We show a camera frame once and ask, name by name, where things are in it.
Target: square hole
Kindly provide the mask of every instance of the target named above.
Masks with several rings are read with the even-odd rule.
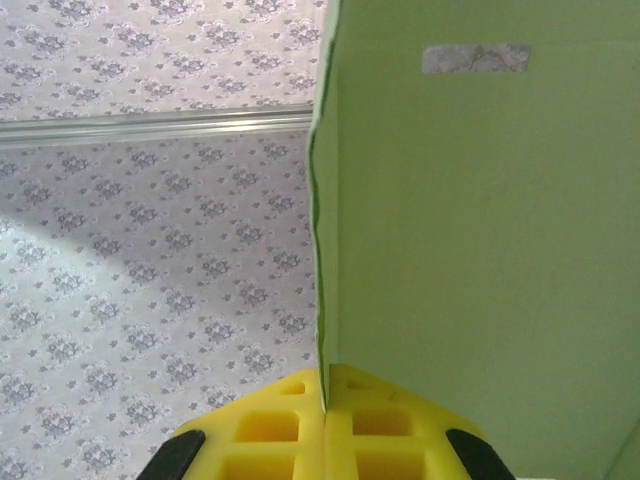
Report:
[[[359,452],[358,480],[424,480],[424,454]]]
[[[236,442],[297,442],[300,419],[294,412],[252,412],[240,420]]]
[[[282,389],[283,395],[302,395],[306,391],[306,387],[303,382],[292,383]]]
[[[295,458],[292,456],[228,457],[217,480],[292,480]]]
[[[354,435],[409,436],[411,416],[400,408],[357,410],[353,413]]]

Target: yellow plastic object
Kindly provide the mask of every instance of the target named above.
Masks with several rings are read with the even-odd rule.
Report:
[[[324,412],[318,372],[303,370],[182,425],[206,440],[183,480],[320,480]]]
[[[332,365],[327,479],[468,480],[445,432],[479,438],[471,422],[360,370]]]
[[[171,480],[473,480],[474,469],[513,478],[458,415],[344,365],[331,367],[330,382],[326,415],[319,375],[305,370],[184,424],[174,438],[200,430],[206,439]],[[456,447],[452,431],[473,442]]]

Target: wall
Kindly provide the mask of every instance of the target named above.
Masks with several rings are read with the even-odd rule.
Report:
[[[306,138],[0,152],[0,478],[134,480],[315,366]]]
[[[325,4],[0,2],[0,120],[310,102]]]

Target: green cardboard panel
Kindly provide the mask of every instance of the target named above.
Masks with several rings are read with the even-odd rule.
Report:
[[[640,418],[639,19],[629,0],[343,0],[328,51],[323,366],[471,418],[520,476],[605,478]],[[422,73],[428,47],[496,43],[531,45],[526,72]]]

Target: patterned wall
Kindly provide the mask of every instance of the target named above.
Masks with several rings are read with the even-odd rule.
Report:
[[[310,102],[326,0],[0,0],[0,120]]]
[[[0,479],[132,480],[315,366],[306,134],[0,152]]]

